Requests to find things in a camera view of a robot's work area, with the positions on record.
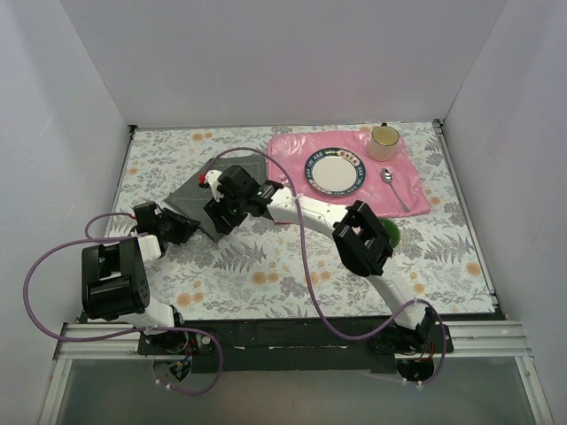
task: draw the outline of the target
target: mug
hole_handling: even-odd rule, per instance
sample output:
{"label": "mug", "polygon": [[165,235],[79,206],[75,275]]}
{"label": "mug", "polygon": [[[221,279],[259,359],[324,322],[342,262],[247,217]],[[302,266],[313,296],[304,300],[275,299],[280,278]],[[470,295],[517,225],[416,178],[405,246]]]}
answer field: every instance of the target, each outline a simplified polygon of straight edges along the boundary
{"label": "mug", "polygon": [[400,133],[383,122],[380,127],[372,130],[368,145],[370,157],[376,161],[387,161],[398,149],[399,141]]}

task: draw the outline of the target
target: white wall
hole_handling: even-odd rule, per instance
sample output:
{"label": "white wall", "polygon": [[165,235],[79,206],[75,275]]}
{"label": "white wall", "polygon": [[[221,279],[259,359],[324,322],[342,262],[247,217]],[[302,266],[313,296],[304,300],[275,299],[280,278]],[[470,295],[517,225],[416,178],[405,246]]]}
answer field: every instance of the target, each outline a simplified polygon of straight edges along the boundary
{"label": "white wall", "polygon": [[61,0],[129,124],[444,118],[506,0]]}
{"label": "white wall", "polygon": [[[25,274],[108,211],[128,127],[57,0],[0,0],[0,51],[0,423],[28,425],[55,342],[24,312]],[[33,281],[32,306],[53,330],[81,311],[80,269],[72,249]]]}
{"label": "white wall", "polygon": [[509,0],[447,117],[498,298],[567,423],[567,0]]}

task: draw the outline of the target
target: silver spoon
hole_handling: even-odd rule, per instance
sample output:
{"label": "silver spoon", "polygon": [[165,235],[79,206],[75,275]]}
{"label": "silver spoon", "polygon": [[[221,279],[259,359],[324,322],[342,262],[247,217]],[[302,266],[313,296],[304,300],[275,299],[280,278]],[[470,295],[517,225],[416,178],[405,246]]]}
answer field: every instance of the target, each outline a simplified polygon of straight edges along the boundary
{"label": "silver spoon", "polygon": [[403,208],[405,213],[409,213],[409,208],[406,207],[406,205],[404,204],[404,201],[401,200],[400,195],[398,195],[398,192],[396,192],[396,189],[393,187],[392,182],[393,182],[393,174],[390,173],[386,168],[382,168],[382,172],[380,173],[380,177],[382,177],[382,182],[389,184],[390,187],[393,190],[394,195],[398,198],[398,200],[400,201],[400,205]]}

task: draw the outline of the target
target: green object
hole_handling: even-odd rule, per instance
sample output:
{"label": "green object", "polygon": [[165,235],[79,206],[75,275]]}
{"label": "green object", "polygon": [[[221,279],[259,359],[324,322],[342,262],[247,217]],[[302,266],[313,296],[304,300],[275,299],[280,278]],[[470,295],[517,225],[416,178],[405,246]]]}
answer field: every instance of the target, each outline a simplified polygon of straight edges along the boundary
{"label": "green object", "polygon": [[390,235],[390,246],[392,248],[398,246],[401,238],[400,228],[396,226],[396,223],[388,219],[380,219],[380,223],[382,223],[382,226],[384,226],[386,232],[388,232],[388,235]]}

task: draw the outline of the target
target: leaf pattern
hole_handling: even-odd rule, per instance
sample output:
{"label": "leaf pattern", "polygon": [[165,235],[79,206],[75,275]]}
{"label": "leaf pattern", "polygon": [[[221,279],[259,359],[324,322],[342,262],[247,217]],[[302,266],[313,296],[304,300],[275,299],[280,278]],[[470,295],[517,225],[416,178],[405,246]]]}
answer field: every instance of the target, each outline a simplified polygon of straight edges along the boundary
{"label": "leaf pattern", "polygon": [[[131,212],[133,205],[148,200],[161,203],[209,158],[230,147],[265,150],[274,134],[361,128],[368,131],[374,125],[136,131],[116,210]],[[402,235],[394,250],[400,272],[415,294],[431,300],[441,313],[493,311],[444,152],[431,123],[392,126],[404,136],[431,203],[429,214],[394,220]],[[110,235],[125,235],[134,224],[127,217],[116,217]],[[344,268],[331,240],[309,230],[306,233],[315,294],[328,315],[390,312],[368,281]],[[150,263],[146,272],[152,295],[176,305],[186,320],[316,316],[303,275],[296,226],[249,218],[218,245],[197,233],[183,245],[170,244],[167,255]]]}

